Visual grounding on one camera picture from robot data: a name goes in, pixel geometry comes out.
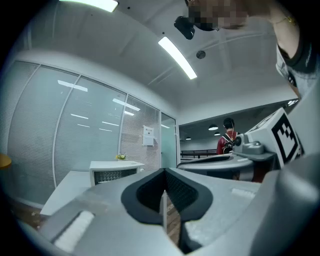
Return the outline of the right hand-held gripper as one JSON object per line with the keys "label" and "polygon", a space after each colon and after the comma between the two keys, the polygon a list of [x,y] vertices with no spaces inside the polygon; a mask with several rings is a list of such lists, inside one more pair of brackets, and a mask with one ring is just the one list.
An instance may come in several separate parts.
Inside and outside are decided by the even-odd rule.
{"label": "right hand-held gripper", "polygon": [[176,168],[214,178],[261,183],[266,174],[280,170],[300,154],[297,134],[285,110],[279,108],[238,135],[232,153],[182,158]]}

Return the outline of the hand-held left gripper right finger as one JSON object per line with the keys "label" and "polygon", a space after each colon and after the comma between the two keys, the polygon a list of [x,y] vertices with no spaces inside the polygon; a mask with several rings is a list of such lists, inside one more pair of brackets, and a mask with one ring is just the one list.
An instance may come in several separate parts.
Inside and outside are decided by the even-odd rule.
{"label": "hand-held left gripper right finger", "polygon": [[260,185],[166,169],[166,191],[180,216],[179,244],[166,254],[249,255],[257,224],[244,217]]}

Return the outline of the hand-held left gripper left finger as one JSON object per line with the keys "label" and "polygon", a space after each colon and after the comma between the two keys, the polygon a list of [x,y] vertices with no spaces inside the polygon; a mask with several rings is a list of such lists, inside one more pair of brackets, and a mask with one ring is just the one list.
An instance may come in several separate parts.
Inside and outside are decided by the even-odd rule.
{"label": "hand-held left gripper left finger", "polygon": [[42,226],[55,256],[180,256],[163,228],[163,170],[98,184]]}

